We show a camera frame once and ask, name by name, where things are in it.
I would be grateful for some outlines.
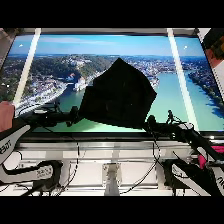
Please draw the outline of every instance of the pink object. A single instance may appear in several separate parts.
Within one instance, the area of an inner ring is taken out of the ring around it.
[[[219,153],[224,153],[224,146],[212,146],[212,148]],[[200,168],[204,169],[205,163],[206,163],[206,159],[204,156],[199,155],[198,156],[198,160],[199,160],[199,164],[200,164]]]
[[[15,107],[7,101],[0,103],[0,132],[12,127]]]

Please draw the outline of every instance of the sky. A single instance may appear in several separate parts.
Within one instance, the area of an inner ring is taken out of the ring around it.
[[[33,35],[16,37],[10,54],[28,54]],[[198,38],[175,37],[180,56],[204,56]],[[41,35],[36,54],[172,56],[166,36]]]

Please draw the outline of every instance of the green water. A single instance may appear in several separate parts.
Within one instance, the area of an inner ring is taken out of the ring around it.
[[[194,112],[200,131],[218,131],[224,129],[224,118],[218,112],[211,99],[205,94],[201,87],[195,85],[185,73],[187,88],[190,93]],[[159,86],[156,89],[157,97],[151,107],[149,115],[156,117],[158,122],[167,120],[168,110],[183,121],[188,121],[179,80],[176,74],[161,73],[159,75]],[[78,93],[65,92],[60,96],[61,110],[70,111],[73,105],[80,106],[85,90]],[[140,132],[142,130],[122,128],[111,125],[100,124],[89,120],[82,120],[72,127],[67,127],[65,123],[58,124],[51,128],[55,132]]]

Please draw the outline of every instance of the large television screen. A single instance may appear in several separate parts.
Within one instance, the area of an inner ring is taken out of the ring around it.
[[[13,101],[33,35],[16,37],[0,76],[0,101]],[[212,70],[197,37],[175,37],[197,125],[200,131],[223,131],[224,105]],[[86,86],[118,58],[139,69],[151,82],[157,97],[149,111],[165,122],[167,111],[188,121],[168,36],[50,35],[37,43],[23,96],[16,115],[29,113],[54,100],[62,111],[80,106]],[[82,120],[72,127],[61,123],[54,132],[141,132]],[[47,132],[38,128],[35,132]]]

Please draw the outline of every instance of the hand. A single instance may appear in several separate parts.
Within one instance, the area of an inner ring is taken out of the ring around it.
[[[12,127],[15,107],[7,101],[0,103],[0,132]]]

